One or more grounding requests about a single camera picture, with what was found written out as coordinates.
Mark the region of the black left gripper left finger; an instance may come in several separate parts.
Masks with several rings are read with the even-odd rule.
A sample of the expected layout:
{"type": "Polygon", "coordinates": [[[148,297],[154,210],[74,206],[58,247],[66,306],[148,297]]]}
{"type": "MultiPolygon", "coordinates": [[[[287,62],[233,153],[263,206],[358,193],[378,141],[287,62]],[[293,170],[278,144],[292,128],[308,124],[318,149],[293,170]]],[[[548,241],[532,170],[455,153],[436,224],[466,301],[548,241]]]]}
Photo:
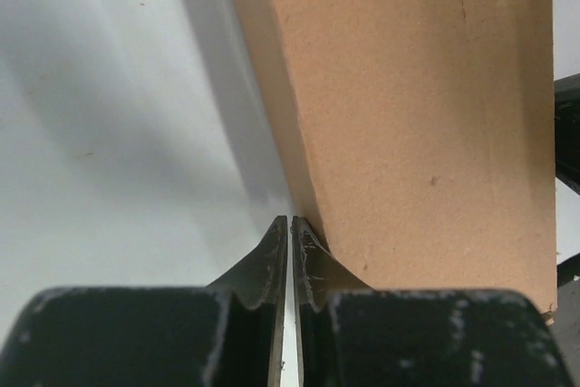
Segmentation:
{"type": "Polygon", "coordinates": [[[286,217],[205,286],[63,286],[36,294],[1,349],[4,386],[277,386],[286,217]]]}

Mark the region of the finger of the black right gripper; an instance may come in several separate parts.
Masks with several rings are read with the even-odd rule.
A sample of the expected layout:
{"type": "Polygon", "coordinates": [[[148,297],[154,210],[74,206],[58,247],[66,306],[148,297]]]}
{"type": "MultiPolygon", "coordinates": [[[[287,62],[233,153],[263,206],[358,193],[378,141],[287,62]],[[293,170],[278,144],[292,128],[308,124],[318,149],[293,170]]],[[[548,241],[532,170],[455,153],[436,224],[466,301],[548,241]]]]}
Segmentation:
{"type": "Polygon", "coordinates": [[[555,81],[556,176],[579,193],[579,74],[555,81]]]}

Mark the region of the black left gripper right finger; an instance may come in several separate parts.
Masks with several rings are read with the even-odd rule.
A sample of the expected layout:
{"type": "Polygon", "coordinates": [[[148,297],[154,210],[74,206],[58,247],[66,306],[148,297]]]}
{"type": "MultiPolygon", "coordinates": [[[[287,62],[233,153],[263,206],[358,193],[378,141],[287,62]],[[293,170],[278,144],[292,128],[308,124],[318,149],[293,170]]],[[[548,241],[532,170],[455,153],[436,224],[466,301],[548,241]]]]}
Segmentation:
{"type": "Polygon", "coordinates": [[[570,386],[556,341],[523,295],[375,290],[308,221],[291,225],[304,386],[570,386]]]}

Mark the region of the brown cardboard box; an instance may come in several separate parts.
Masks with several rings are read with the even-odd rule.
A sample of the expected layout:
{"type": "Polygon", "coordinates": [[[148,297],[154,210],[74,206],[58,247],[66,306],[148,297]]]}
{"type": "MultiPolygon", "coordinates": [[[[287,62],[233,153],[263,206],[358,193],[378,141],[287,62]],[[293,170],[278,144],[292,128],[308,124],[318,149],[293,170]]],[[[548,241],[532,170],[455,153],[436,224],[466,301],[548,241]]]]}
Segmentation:
{"type": "Polygon", "coordinates": [[[552,0],[233,0],[299,215],[377,289],[556,309],[552,0]]]}

